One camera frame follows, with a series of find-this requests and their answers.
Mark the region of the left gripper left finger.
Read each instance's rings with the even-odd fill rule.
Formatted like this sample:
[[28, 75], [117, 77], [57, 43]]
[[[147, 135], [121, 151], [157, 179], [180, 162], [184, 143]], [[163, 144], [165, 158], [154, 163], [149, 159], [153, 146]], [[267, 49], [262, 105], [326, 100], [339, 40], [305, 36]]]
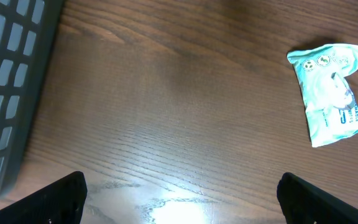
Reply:
[[0, 224], [80, 224], [87, 196], [80, 171], [0, 210]]

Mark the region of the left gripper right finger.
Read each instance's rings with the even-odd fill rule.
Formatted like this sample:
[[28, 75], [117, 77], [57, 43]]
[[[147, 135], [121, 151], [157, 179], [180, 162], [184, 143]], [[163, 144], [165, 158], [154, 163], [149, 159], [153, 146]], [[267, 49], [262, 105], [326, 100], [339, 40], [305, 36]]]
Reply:
[[277, 199], [287, 224], [358, 224], [358, 209], [290, 172], [277, 185]]

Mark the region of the teal snack packet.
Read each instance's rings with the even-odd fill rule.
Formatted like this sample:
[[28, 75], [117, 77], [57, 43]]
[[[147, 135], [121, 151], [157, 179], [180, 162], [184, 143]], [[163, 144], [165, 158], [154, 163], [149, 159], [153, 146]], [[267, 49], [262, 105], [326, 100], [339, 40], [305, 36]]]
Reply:
[[358, 104], [346, 77], [358, 70], [358, 45], [326, 44], [287, 54], [298, 79], [311, 145], [358, 133]]

